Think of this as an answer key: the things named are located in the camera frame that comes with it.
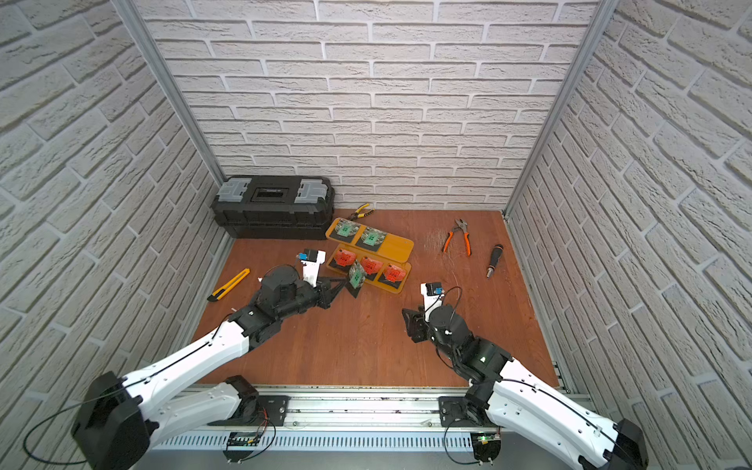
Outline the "green tea bag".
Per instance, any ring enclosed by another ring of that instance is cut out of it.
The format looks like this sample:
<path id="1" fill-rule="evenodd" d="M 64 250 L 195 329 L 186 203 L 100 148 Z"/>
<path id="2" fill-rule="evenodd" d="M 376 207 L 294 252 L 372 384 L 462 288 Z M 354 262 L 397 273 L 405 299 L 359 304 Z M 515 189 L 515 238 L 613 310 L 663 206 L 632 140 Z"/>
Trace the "green tea bag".
<path id="1" fill-rule="evenodd" d="M 346 289 L 353 298 L 357 298 L 360 295 L 360 290 L 366 280 L 366 272 L 360 262 L 356 260 L 348 271 Z"/>
<path id="2" fill-rule="evenodd" d="M 360 235 L 360 239 L 356 242 L 356 246 L 366 251 L 378 252 L 384 243 L 388 233 L 375 229 L 373 227 L 366 227 Z"/>
<path id="3" fill-rule="evenodd" d="M 331 237 L 344 243 L 352 243 L 362 228 L 360 223 L 349 221 L 348 219 L 339 219 L 331 232 Z"/>

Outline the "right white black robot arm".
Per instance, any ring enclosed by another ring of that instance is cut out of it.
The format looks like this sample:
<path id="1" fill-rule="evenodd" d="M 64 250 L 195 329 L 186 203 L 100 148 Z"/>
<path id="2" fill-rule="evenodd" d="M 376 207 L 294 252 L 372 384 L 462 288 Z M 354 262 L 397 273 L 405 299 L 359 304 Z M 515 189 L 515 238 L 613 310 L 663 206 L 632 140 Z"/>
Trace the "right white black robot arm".
<path id="1" fill-rule="evenodd" d="M 473 334 L 452 305 L 404 309 L 407 335 L 429 341 L 440 360 L 469 383 L 465 418 L 519 434 L 572 469 L 645 469 L 644 432 L 568 399 L 495 343 Z"/>

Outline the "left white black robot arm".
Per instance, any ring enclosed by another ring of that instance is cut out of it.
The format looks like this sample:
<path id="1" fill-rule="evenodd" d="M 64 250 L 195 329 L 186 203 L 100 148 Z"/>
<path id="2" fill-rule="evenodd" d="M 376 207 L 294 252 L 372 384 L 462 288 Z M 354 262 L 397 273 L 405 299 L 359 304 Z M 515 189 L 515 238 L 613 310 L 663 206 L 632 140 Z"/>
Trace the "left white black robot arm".
<path id="1" fill-rule="evenodd" d="M 287 318 L 314 307 L 327 309 L 348 284 L 346 277 L 319 276 L 315 264 L 305 264 L 302 272 L 272 268 L 249 305 L 204 337 L 123 377 L 109 371 L 94 379 L 70 431 L 85 463 L 92 469 L 129 469 L 174 436 L 252 416 L 256 390 L 242 377 L 187 397 L 182 391 L 262 346 Z"/>

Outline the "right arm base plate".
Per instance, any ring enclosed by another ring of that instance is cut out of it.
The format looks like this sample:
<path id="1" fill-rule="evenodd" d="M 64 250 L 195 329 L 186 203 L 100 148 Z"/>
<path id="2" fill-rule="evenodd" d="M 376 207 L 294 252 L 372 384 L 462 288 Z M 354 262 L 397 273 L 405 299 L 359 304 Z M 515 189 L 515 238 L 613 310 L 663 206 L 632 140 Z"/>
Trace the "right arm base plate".
<path id="1" fill-rule="evenodd" d="M 484 409 L 470 403 L 466 397 L 439 397 L 439 413 L 441 425 L 460 427 L 493 427 Z"/>

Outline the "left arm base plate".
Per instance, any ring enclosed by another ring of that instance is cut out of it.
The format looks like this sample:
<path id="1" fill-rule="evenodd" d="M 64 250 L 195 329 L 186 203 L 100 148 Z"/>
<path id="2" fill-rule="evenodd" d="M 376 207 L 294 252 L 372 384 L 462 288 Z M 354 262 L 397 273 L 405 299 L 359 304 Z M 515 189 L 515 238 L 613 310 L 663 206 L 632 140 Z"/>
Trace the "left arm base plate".
<path id="1" fill-rule="evenodd" d="M 275 426 L 282 426 L 287 415 L 289 396 L 266 396 L 242 399 L 232 421 L 240 426 L 259 426 L 269 420 Z"/>

